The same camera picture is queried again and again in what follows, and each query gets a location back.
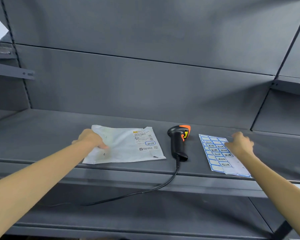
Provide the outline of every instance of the barcode scanner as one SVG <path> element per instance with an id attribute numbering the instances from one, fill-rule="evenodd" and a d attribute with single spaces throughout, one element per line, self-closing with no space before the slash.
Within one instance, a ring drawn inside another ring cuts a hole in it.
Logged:
<path id="1" fill-rule="evenodd" d="M 168 136 L 171 137 L 171 154 L 181 162 L 188 160 L 188 155 L 184 152 L 184 141 L 188 138 L 191 130 L 190 125 L 176 125 L 168 129 Z"/>

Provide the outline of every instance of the human arm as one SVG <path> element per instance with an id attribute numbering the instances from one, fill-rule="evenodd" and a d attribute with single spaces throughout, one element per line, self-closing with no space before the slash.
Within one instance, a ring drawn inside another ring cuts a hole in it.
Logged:
<path id="1" fill-rule="evenodd" d="M 300 235 L 300 189 L 266 166 L 253 153 L 253 142 L 241 132 L 225 146 L 242 162 L 255 181 Z"/>
<path id="2" fill-rule="evenodd" d="M 0 237 L 94 147 L 107 148 L 98 134 L 85 129 L 72 145 L 0 179 Z"/>

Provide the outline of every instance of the human hand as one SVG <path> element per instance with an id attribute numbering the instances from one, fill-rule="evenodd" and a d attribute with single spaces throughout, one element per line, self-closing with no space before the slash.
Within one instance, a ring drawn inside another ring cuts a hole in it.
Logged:
<path id="1" fill-rule="evenodd" d="M 107 149 L 108 146 L 105 145 L 102 141 L 102 138 L 92 129 L 84 129 L 83 132 L 79 135 L 77 140 L 72 141 L 72 144 L 75 144 L 78 141 L 87 141 L 93 143 L 94 147 L 99 147 L 101 149 Z"/>
<path id="2" fill-rule="evenodd" d="M 254 142 L 250 141 L 249 137 L 244 136 L 242 132 L 236 132 L 232 135 L 233 142 L 226 142 L 224 145 L 237 157 L 244 154 L 254 155 Z"/>

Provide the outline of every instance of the person's left arm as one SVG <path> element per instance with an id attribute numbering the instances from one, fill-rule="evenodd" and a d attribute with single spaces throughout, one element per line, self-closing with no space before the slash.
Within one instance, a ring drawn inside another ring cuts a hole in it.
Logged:
<path id="1" fill-rule="evenodd" d="M 73 144 L 0 179 L 0 237 L 26 214 L 94 147 L 107 148 L 101 137 L 85 129 Z"/>

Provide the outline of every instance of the person's right arm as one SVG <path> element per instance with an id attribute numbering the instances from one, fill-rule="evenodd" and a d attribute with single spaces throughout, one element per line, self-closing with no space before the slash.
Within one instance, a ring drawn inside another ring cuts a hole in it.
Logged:
<path id="1" fill-rule="evenodd" d="M 300 189 L 266 166 L 253 153 L 253 142 L 241 132 L 225 146 L 242 162 L 277 210 L 300 235 Z"/>

